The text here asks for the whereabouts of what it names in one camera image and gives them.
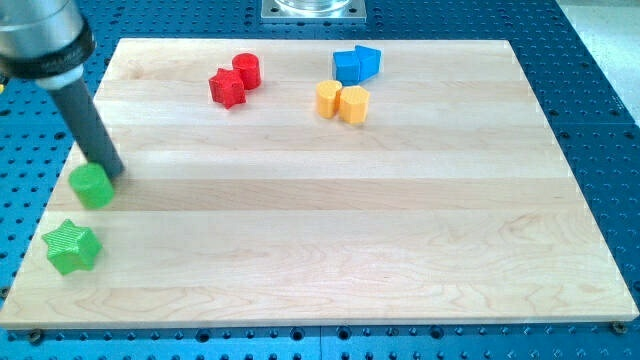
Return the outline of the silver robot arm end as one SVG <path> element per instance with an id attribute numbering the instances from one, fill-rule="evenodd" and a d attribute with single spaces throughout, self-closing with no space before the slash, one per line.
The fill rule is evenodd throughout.
<path id="1" fill-rule="evenodd" d="M 73 0 L 1 0 L 1 73 L 47 90 L 80 79 L 95 49 Z"/>

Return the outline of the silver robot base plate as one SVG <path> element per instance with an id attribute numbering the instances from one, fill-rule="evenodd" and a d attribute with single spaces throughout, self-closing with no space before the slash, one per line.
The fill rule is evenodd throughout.
<path id="1" fill-rule="evenodd" d="M 262 0 L 260 15 L 265 23 L 367 19 L 365 0 Z"/>

